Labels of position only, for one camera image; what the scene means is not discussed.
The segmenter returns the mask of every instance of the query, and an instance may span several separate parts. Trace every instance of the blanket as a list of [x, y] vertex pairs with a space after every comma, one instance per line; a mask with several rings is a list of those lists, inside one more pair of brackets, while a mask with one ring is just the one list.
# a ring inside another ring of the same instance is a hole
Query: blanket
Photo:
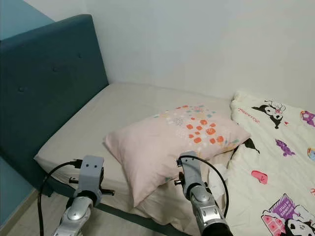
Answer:
[[244, 92], [231, 109], [252, 135], [228, 165], [234, 236], [315, 236], [315, 114]]

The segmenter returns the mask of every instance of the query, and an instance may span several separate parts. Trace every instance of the black cable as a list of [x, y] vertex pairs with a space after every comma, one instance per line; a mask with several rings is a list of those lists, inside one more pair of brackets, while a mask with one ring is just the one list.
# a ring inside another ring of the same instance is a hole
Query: black cable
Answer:
[[225, 210], [224, 210], [224, 214], [223, 215], [224, 215], [224, 217], [226, 217], [227, 210], [228, 210], [228, 204], [229, 204], [229, 196], [228, 196], [228, 191], [227, 191], [227, 187], [226, 187], [225, 181], [224, 181], [222, 175], [220, 174], [220, 172], [213, 165], [211, 165], [209, 162], [207, 162], [204, 159], [201, 159], [201, 158], [196, 157], [196, 156], [190, 156], [190, 155], [180, 156], [179, 159], [181, 159], [183, 157], [189, 157], [189, 158], [192, 158], [192, 159], [197, 159], [199, 161], [202, 161], [203, 163], [206, 163], [208, 166], [210, 166], [213, 170], [215, 170], [215, 172], [217, 172], [218, 176], [220, 177], [220, 179], [221, 179], [221, 181], [223, 183], [224, 189], [225, 189], [226, 204], [225, 204]]
[[63, 164], [58, 165], [57, 167], [53, 168], [45, 177], [43, 184], [41, 185], [39, 189], [39, 193], [37, 196], [37, 210], [38, 210], [38, 219], [39, 219], [39, 234], [40, 236], [44, 236], [44, 222], [43, 222], [43, 213], [41, 211], [41, 195], [44, 189], [44, 186], [48, 180], [48, 178], [52, 175], [53, 172], [55, 172], [57, 169], [67, 166], [67, 165], [73, 165], [75, 168], [80, 168], [82, 164], [82, 160], [76, 160], [76, 161], [69, 161], [65, 162]]

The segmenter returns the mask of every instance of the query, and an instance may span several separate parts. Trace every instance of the pillow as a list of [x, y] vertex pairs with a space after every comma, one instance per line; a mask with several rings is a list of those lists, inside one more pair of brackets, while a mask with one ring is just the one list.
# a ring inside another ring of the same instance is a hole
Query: pillow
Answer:
[[203, 105], [182, 106], [108, 134], [104, 144], [122, 164], [137, 206], [178, 176], [175, 160], [194, 150], [200, 158], [234, 149], [250, 137], [232, 120]]

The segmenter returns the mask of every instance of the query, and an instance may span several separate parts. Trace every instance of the bed frame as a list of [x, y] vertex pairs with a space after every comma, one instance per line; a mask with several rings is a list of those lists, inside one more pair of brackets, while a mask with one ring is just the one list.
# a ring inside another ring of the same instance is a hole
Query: bed frame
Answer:
[[[34, 156], [47, 140], [108, 85], [91, 15], [78, 15], [5, 39], [0, 45], [0, 155], [33, 187], [44, 170]], [[50, 178], [44, 194], [74, 189]], [[99, 209], [157, 232], [172, 226], [105, 204]]]

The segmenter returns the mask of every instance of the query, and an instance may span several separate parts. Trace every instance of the tiled floor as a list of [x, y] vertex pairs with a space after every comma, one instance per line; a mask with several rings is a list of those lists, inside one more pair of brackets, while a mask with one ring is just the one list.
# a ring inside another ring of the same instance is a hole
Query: tiled floor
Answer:
[[[65, 210], [66, 197], [54, 193], [52, 197], [42, 198], [44, 230], [46, 236], [51, 236], [59, 224]], [[8, 236], [38, 236], [39, 224], [37, 201], [23, 214]], [[83, 228], [84, 236], [164, 236], [150, 229], [126, 221], [98, 209], [93, 209], [88, 222]]]

